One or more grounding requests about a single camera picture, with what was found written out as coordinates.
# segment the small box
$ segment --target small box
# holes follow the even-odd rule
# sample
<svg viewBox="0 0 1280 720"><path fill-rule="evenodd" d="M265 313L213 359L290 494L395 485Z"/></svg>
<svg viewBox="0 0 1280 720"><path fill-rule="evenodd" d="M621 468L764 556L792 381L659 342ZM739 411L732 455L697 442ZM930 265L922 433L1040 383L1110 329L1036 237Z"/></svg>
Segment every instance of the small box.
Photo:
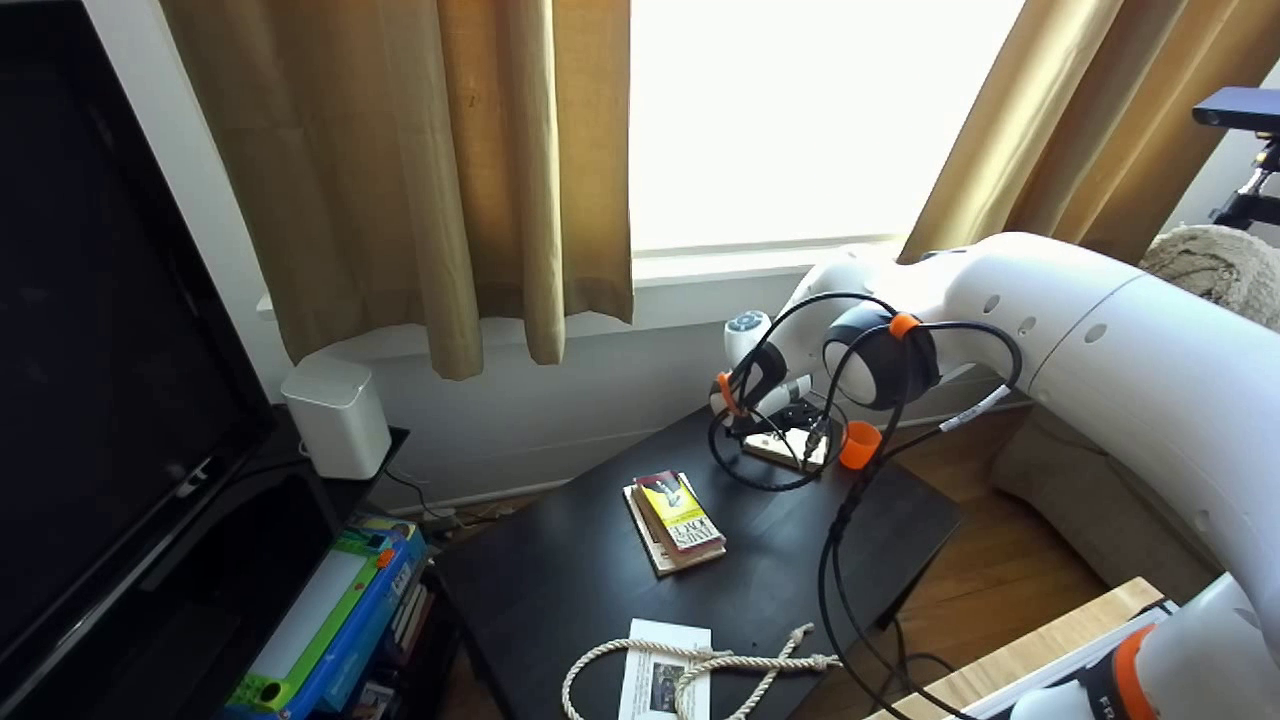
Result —
<svg viewBox="0 0 1280 720"><path fill-rule="evenodd" d="M279 397L324 479L371 479L393 449L371 371L345 355L300 359Z"/></svg>
<svg viewBox="0 0 1280 720"><path fill-rule="evenodd" d="M697 503L684 472L630 476L623 485L623 503L654 577L707 564L726 550L713 515Z"/></svg>

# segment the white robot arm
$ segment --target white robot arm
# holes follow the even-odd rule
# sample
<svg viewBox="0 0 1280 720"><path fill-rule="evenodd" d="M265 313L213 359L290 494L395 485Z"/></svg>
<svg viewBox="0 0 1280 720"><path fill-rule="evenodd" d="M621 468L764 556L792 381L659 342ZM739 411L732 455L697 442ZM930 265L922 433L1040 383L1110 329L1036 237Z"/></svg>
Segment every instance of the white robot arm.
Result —
<svg viewBox="0 0 1280 720"><path fill-rule="evenodd" d="M1280 693L1280 336L1189 297L1130 265L1045 237L993 237L962 251L862 277L851 265L815 269L787 303L815 291L870 291L911 317L966 319L1018 345L1018 394L1093 435L1180 514L1241 582L1263 643L1245 669ZM810 371L821 329L775 329L787 371ZM1006 371L1006 350L973 334L936 336L943 368Z"/></svg>

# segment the white charger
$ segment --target white charger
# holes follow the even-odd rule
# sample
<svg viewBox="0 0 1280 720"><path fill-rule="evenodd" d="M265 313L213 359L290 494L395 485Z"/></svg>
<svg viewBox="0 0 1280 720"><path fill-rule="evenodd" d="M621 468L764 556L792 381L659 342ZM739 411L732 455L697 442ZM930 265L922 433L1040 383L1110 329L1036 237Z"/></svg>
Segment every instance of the white charger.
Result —
<svg viewBox="0 0 1280 720"><path fill-rule="evenodd" d="M279 383L288 417L324 479L371 479L393 449L393 427L368 363L304 355Z"/></svg>

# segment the orange part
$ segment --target orange part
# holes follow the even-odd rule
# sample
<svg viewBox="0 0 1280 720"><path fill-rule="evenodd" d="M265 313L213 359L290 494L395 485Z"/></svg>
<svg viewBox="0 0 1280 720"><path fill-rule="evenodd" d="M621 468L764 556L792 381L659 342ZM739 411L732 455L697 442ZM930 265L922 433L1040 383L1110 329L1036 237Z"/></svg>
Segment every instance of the orange part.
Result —
<svg viewBox="0 0 1280 720"><path fill-rule="evenodd" d="M907 342L915 329L920 329L920 319L907 317L907 313L897 313L897 317L889 319L889 336L890 336L890 342Z"/></svg>
<svg viewBox="0 0 1280 720"><path fill-rule="evenodd" d="M735 402L739 402L739 397L735 397L732 376L726 376L726 371L716 371L713 390L716 390L724 411L735 417Z"/></svg>
<svg viewBox="0 0 1280 720"><path fill-rule="evenodd" d="M1142 649L1146 631L1150 629L1124 636L1124 643L1110 657L1110 682L1121 690L1121 703L1129 720L1157 720L1157 710L1136 677L1136 654Z"/></svg>
<svg viewBox="0 0 1280 720"><path fill-rule="evenodd" d="M862 472L878 452L878 427L866 419L847 419L838 433L838 468Z"/></svg>

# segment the cord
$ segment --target cord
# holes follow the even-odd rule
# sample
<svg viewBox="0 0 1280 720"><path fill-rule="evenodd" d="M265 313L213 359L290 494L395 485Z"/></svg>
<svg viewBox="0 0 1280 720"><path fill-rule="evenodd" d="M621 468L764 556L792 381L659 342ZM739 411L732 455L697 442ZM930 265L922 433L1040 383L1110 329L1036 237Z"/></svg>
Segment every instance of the cord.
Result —
<svg viewBox="0 0 1280 720"><path fill-rule="evenodd" d="M966 323L966 319L941 319L941 323L922 323L929 334L983 334L995 336L1006 353L1006 390L1014 390L1023 381L1023 350L995 323Z"/></svg>
<svg viewBox="0 0 1280 720"><path fill-rule="evenodd" d="M843 619L847 619L847 629L855 631L855 640L878 662L878 669L889 672L889 682L897 677L897 663L866 640L866 631L860 629L860 619L855 619L855 614L851 614L851 603L847 603L847 598L843 598L838 546L843 546L843 527L847 527L851 509L862 499L862 494L866 494L866 485L878 476L878 468L884 468L889 462L897 462L898 452L907 452L907 449L915 449L915 444L922 444L922 442L930 442L930 435L943 433L943 427L930 427L930 433L922 433L922 435L911 435L911 442L889 449L889 442L890 442L897 427L898 427L904 407L907 407L904 402L890 404L890 417L889 417L889 425L884 425L884 433L878 433L884 442L878 442L877 455L866 462L866 468L860 472L860 479L847 488L847 496L843 496L843 503L838 503L838 514L836 514L836 522L833 522L833 527L827 527L827 539L824 539L824 552L821 552L821 573L815 573L815 577L821 577L821 615L824 615L827 643L838 654L838 640L836 640L833 619L827 619L827 591L824 591L824 577L827 577L827 564L833 564L833 582L836 582L836 598L838 598ZM843 672L870 695L877 710L884 710L889 716L904 720L904 714L884 700L884 683L878 683L878 690L866 690L866 682L860 682L860 677L847 669L843 654L838 654L838 663L843 663ZM907 682L907 690L920 693L929 703L936 703L936 710L966 720L966 716L962 716L958 710L952 710L946 700L941 700L941 695L930 695L929 690L911 683L911 677L904 677L904 682Z"/></svg>
<svg viewBox="0 0 1280 720"><path fill-rule="evenodd" d="M426 494L421 488L421 485L410 485L410 479L403 479L403 476L395 476L395 472L388 472L382 468L382 476L393 479L393 485L401 485L401 488L410 488L414 494L414 503L426 514L433 503L426 503Z"/></svg>
<svg viewBox="0 0 1280 720"><path fill-rule="evenodd" d="M936 442L936 435L943 435L943 433L955 433L958 425L983 417L1006 390L1018 383L1023 353L1018 353L1018 345L1014 345L1006 334L998 334L998 329L993 329L993 323L929 323L929 334L936 334L936 329L941 329L941 334L958 329L958 334L987 334L987 336L995 336L995 342L1006 350L1011 371L1006 371L1002 390L995 390L995 394L993 394L987 402L981 402L975 407L966 407L966 411L958 411L958 417L952 417L952 419L943 419L943 425L936 425L936 427L929 427L929 433L920 433L920 435L889 449L889 442L897 435L898 411L904 411L904 404L897 404L890 417L889 417L889 427L884 427L884 444L878 444L878 449L889 449L889 452L870 455L860 488L870 485L877 472L878 472L889 462L897 462L898 452L907 452L907 449L915 449L915 444L929 444L929 442ZM843 603L843 619L851 626L855 640L889 669L889 682L890 682L898 669L889 663L884 654L860 631L860 626L855 626L855 615L851 615L851 607L847 607L847 598L843 598L843 577L838 577L838 561L836 561L836 556L838 556L838 539L843 539L843 526L847 526L847 515L843 515L838 526L833 526L836 535L827 534L833 550L824 550L824 561L833 564L836 591L838 591L838 603ZM898 682L904 682L911 693L920 693L929 703L936 703L936 710L966 720L966 714L958 714L958 710L952 710L946 700L930 695L929 690L911 683L907 672L898 672ZM866 695L870 695L878 710L889 710L890 716L898 716L890 703L884 703L884 683L878 683L877 693L866 693Z"/></svg>
<svg viewBox="0 0 1280 720"><path fill-rule="evenodd" d="M672 649L672 643L652 643L652 640L608 640L586 649L559 683L559 710L573 720L585 720L573 703L573 683L576 677L597 663L608 654L646 654L646 657L669 657L686 663L675 682L675 716L684 714L684 690L707 672L764 672L759 683L752 690L752 695L732 714L732 720L742 720L766 693L766 683L775 682L775 672L824 672L836 669L836 657L792 657L794 643L808 636L810 626L792 629L787 643L775 657L735 657L735 654L698 654L698 649Z"/></svg>
<svg viewBox="0 0 1280 720"><path fill-rule="evenodd" d="M866 695L877 700L877 690L847 663L843 643L838 643L836 626L833 626L833 607L827 607L827 561L833 561L833 550L836 550L836 546L833 546L833 534L836 534L836 526L843 526L843 515L847 515L843 509L847 509L847 499L838 503L838 514L836 514L836 522L833 522L833 527L827 527L827 539L824 539L824 550L821 550L821 561L815 561L815 614L821 614L824 636L827 636L827 643L833 643L843 677L847 677L860 693L866 693Z"/></svg>
<svg viewBox="0 0 1280 720"><path fill-rule="evenodd" d="M792 494L792 488L803 488L803 485L810 485L815 476L808 476L808 472L792 472L792 479L785 479L785 485L766 485L766 479L754 479L754 476L742 476L742 472L735 472L732 468L732 462L724 462L724 452L720 452L720 427L724 427L724 419L726 419L726 411L716 411L713 417L713 425L707 425L707 452L713 452L713 462L720 464L720 472L724 476L732 476L735 485L748 485L748 488L759 488L759 494Z"/></svg>
<svg viewBox="0 0 1280 720"><path fill-rule="evenodd" d="M911 663L936 663L943 672L955 672L955 663L941 662L936 654L907 654L907 636L904 636L904 626L890 615L890 649L897 649L897 672L884 677L878 693L877 695L889 695L889 683L897 682L898 690L911 690Z"/></svg>
<svg viewBox="0 0 1280 720"><path fill-rule="evenodd" d="M764 336L752 345L752 353L732 368L732 383L742 390L742 381L748 381L748 371L752 371L752 359L759 355L759 350L771 342L771 334L775 334L787 317L794 317L794 313L803 313L803 307L810 307L810 303L833 303L833 301L862 301L862 303L878 303L889 317L897 317L890 303L884 303L878 297L866 297L866 291L821 291L821 297L803 297L798 303L785 307L785 313L764 329Z"/></svg>

